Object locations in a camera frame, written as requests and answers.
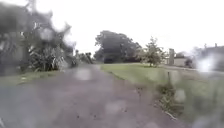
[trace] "road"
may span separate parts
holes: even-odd
[[[5,128],[184,127],[154,107],[152,97],[139,101],[126,85],[97,65],[26,85],[1,85],[0,117]]]

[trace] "dirt path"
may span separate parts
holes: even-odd
[[[0,87],[6,128],[182,128],[149,99],[99,66],[86,66],[29,85]]]

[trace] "leafy tree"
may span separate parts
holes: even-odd
[[[141,47],[125,34],[111,31],[101,31],[95,45],[100,46],[100,49],[94,57],[105,63],[135,61],[135,52]]]
[[[157,46],[157,38],[151,37],[150,41],[151,42],[146,45],[142,60],[149,63],[150,66],[157,66],[161,63],[162,59],[164,59],[164,52],[162,51],[162,48]]]
[[[40,14],[28,6],[0,4],[0,72],[8,67],[20,67],[22,71],[57,70],[65,62],[67,67],[72,66],[76,61],[73,48],[63,42],[71,27],[67,25],[57,32],[51,26],[52,13]]]

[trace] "overcast sky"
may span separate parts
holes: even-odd
[[[11,0],[22,3],[23,0]],[[41,12],[52,9],[54,26],[72,25],[70,40],[80,51],[95,51],[102,30],[124,33],[142,46],[150,37],[175,51],[224,45],[223,0],[37,0]]]

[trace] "green lawn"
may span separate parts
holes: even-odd
[[[184,118],[193,120],[224,106],[224,75],[197,71],[150,68],[146,64],[104,64],[101,68],[132,83],[164,85],[169,81],[175,90],[184,90]]]
[[[136,84],[154,85],[154,83],[164,84],[167,82],[164,69],[149,68],[147,65],[137,63],[103,64],[101,69]]]
[[[46,77],[55,76],[59,71],[50,72],[29,72],[20,75],[3,76],[0,77],[0,85],[19,85],[27,82],[31,82],[35,79],[41,79]]]

